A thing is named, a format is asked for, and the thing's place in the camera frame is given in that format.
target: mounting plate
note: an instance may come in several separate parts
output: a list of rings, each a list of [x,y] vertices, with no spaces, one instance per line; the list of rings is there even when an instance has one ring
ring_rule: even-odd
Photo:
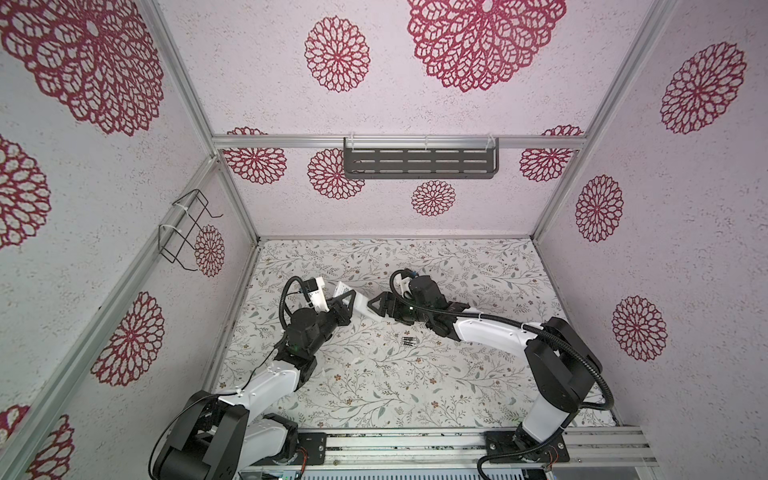
[[[306,459],[307,465],[322,465],[326,461],[326,433],[302,433],[299,432],[299,442],[296,445],[296,454],[287,463],[277,463],[274,457],[262,458],[254,465],[301,465],[304,456],[299,451],[299,447],[304,447],[310,456]]]
[[[507,432],[486,432],[485,433],[485,451],[489,455],[497,453],[514,453],[518,452],[520,447],[515,444],[515,430],[509,430]],[[557,463],[566,463],[571,460],[568,455],[568,449],[563,442],[563,435],[557,437],[557,439],[550,445],[538,450],[535,453],[526,455],[525,458],[536,463],[552,463],[555,460]],[[520,462],[519,458],[500,458],[498,460],[490,460],[490,463],[516,463]]]

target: wire rack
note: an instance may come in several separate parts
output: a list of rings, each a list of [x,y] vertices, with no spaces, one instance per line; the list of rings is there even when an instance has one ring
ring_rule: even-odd
[[[221,218],[223,214],[221,215],[213,215],[210,210],[208,210],[208,199],[205,197],[205,194],[203,194],[202,191],[199,189],[190,190],[189,192],[185,193],[181,197],[179,197],[176,201],[173,202],[174,207],[178,207],[184,211],[184,218],[190,218],[192,219],[192,225],[190,225],[189,231],[184,233],[179,229],[179,225],[181,224],[181,220],[176,225],[169,225],[167,223],[162,223],[157,226],[157,251],[160,252],[160,255],[162,255],[165,260],[168,260],[171,263],[178,263],[181,265],[181,268],[188,270],[190,272],[197,272],[197,268],[188,268],[184,266],[184,264],[181,262],[181,259],[179,258],[179,254],[181,253],[182,249],[184,248],[184,245],[188,245],[192,250],[196,250],[194,245],[188,240],[189,236],[192,234],[192,232],[195,231],[195,228],[197,230],[202,230],[203,227],[200,226],[199,220],[200,217],[203,216],[203,214],[208,214],[210,218]],[[201,205],[200,212],[193,216],[190,213],[190,210],[194,210],[196,204]],[[170,235],[167,236],[165,241],[163,241],[164,233],[170,230]],[[168,244],[175,238],[179,237],[181,238],[181,243],[179,247],[176,249],[176,251],[171,251],[168,249]]]

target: red flower pattern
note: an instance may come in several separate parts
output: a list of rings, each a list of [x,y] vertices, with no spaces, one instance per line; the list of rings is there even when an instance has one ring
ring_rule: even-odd
[[[449,184],[440,180],[430,180],[419,185],[411,196],[411,205],[425,217],[444,214],[453,206],[456,192]]]
[[[163,346],[165,319],[157,300],[141,292],[101,351],[91,373],[99,383],[126,386],[135,382],[157,358]]]
[[[0,0],[0,31],[40,91],[77,120],[130,136],[159,116],[163,70],[131,0]]]
[[[317,152],[310,159],[306,174],[315,190],[337,200],[354,197],[366,184],[365,180],[350,180],[344,176],[344,156],[338,148]]]
[[[736,98],[745,69],[736,45],[724,41],[698,51],[672,75],[661,99],[661,121],[676,134],[711,124]]]
[[[16,430],[16,426],[22,421],[29,411],[28,406],[14,405],[10,409],[0,413],[0,449]]]
[[[647,362],[667,346],[667,324],[661,312],[648,299],[629,296],[614,311],[614,335],[629,356]]]
[[[37,234],[51,211],[50,196],[37,161],[0,135],[0,249]]]
[[[366,38],[344,18],[325,17],[304,42],[306,66],[330,91],[349,91],[368,73],[371,58]]]
[[[606,175],[593,178],[581,189],[576,202],[578,231],[591,242],[605,240],[619,226],[623,206],[617,181]]]
[[[408,0],[414,55],[445,87],[488,90],[528,67],[565,0]]]
[[[543,135],[582,135],[584,132],[573,125],[558,125]],[[574,151],[567,148],[528,148],[520,157],[523,176],[537,182],[560,177]]]
[[[230,135],[266,135],[256,128],[238,127]],[[286,156],[282,148],[237,148],[224,150],[224,158],[232,171],[255,184],[277,182],[286,171]]]
[[[213,225],[200,229],[194,242],[194,258],[205,276],[215,276],[224,265],[224,240]]]
[[[69,425],[69,415],[62,415],[56,430],[45,439],[42,450],[27,468],[28,480],[61,480],[69,472],[69,460],[74,452],[72,436],[74,429]]]

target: white object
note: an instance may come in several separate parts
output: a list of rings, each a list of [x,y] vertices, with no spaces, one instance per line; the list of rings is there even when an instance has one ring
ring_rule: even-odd
[[[237,389],[237,395],[222,396],[219,400],[247,408],[250,423],[267,407],[295,391],[298,385],[299,370],[295,366],[283,361],[271,362],[253,374],[245,389]]]
[[[243,437],[243,448],[240,450],[237,471],[239,472],[264,457],[277,455],[287,436],[288,429],[282,423],[274,420],[261,419],[249,426]]]
[[[543,442],[560,428],[567,417],[567,412],[552,405],[540,393],[533,402],[533,408],[523,419],[523,430],[534,439]]]
[[[476,309],[467,309],[466,312],[479,313]],[[541,328],[540,323],[528,323],[528,325]],[[525,357],[525,347],[529,340],[536,338],[537,334],[519,329],[506,323],[488,319],[470,319],[459,317],[453,324],[458,337],[465,342],[477,342],[492,346],[502,352],[509,352],[521,358]],[[523,430],[531,437],[543,442],[552,435],[568,417],[563,412],[547,401],[541,394],[536,398],[533,408],[523,419]]]
[[[316,276],[315,281],[317,282],[317,290],[310,292],[310,302],[312,302],[316,312],[327,312],[328,304],[326,303],[326,293],[323,290],[326,281],[321,276]]]
[[[540,323],[529,323],[529,325],[541,327]],[[482,343],[521,358],[525,358],[526,343],[536,338],[536,333],[526,332],[494,320],[459,317],[453,327],[458,337],[465,342]]]
[[[351,286],[347,285],[344,282],[339,282],[336,284],[336,289],[333,291],[333,296],[335,298],[339,295],[343,295],[344,293],[349,292],[350,290],[353,290]],[[370,298],[356,291],[355,303],[352,306],[352,308],[355,312],[359,313],[362,316],[366,316],[372,320],[384,320],[389,318],[389,316],[387,315],[380,316],[379,314],[377,314],[376,312],[368,308],[369,301],[370,301]],[[349,305],[349,297],[342,300],[342,302],[344,303],[344,305]]]

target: floral table surface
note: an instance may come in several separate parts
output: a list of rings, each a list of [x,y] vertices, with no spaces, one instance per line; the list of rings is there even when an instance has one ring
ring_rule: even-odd
[[[431,275],[449,300],[483,312],[525,322],[563,316],[528,240],[271,240],[263,245],[219,387],[244,381],[280,338],[277,304],[291,276],[323,276],[331,283],[328,295],[341,280],[373,297],[389,289],[393,270],[405,267]],[[404,336],[415,345],[403,345]],[[355,315],[317,357],[313,377],[270,412],[305,428],[507,427],[525,417],[537,396],[524,359],[441,338],[418,323]],[[586,410],[574,424],[615,421],[609,412]]]

